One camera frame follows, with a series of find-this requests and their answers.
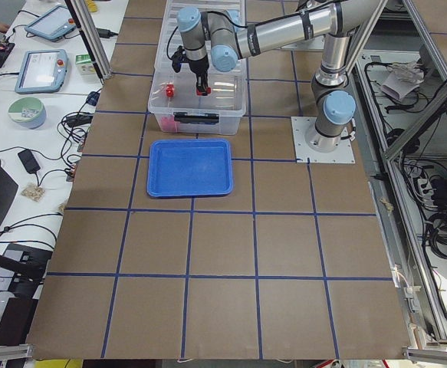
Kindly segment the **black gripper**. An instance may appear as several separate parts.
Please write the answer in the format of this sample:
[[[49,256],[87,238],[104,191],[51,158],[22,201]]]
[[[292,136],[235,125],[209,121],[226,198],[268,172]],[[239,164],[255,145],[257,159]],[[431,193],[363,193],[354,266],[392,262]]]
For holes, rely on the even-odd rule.
[[[189,69],[196,75],[196,90],[205,90],[209,87],[207,75],[209,59],[207,55],[198,60],[189,59]]]

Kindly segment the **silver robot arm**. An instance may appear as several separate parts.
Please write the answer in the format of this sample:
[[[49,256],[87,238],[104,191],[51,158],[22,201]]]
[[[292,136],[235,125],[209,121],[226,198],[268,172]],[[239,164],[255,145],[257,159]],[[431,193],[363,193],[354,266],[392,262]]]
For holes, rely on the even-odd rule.
[[[196,76],[197,94],[205,96],[210,67],[229,72],[239,60],[324,36],[321,64],[312,79],[318,115],[305,139],[311,149],[330,153],[356,110],[354,98],[344,90],[350,39],[356,28],[382,10],[380,1],[301,1],[292,14],[239,25],[228,11],[185,7],[176,16],[182,45],[169,59],[175,72],[189,65]]]

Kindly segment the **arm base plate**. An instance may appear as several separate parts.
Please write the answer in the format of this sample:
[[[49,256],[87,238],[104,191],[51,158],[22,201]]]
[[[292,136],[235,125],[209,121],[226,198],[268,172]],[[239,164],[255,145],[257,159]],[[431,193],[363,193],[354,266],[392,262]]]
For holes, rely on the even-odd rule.
[[[354,164],[351,136],[343,128],[340,136],[325,137],[318,133],[315,117],[292,117],[295,160],[298,163]]]

